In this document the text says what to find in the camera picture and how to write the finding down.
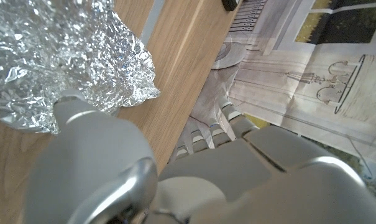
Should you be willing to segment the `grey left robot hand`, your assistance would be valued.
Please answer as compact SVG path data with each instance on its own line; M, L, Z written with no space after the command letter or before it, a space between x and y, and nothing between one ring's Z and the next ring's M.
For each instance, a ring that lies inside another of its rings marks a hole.
M287 130L258 128L222 100L209 148L157 171L145 136L76 90L53 106L60 133L29 175L26 223L376 223L376 199L345 162Z

